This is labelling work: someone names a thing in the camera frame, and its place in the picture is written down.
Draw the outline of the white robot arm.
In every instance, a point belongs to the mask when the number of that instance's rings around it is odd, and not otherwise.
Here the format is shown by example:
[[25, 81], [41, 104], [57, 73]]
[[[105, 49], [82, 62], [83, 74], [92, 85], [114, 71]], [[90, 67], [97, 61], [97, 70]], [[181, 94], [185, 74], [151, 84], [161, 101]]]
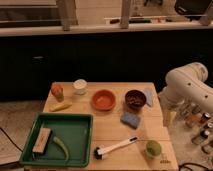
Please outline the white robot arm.
[[187, 100], [197, 104], [204, 112], [213, 114], [213, 88], [205, 84], [207, 78], [208, 70], [199, 62], [172, 69], [166, 74], [166, 86], [158, 94], [164, 126], [171, 123], [170, 112]]

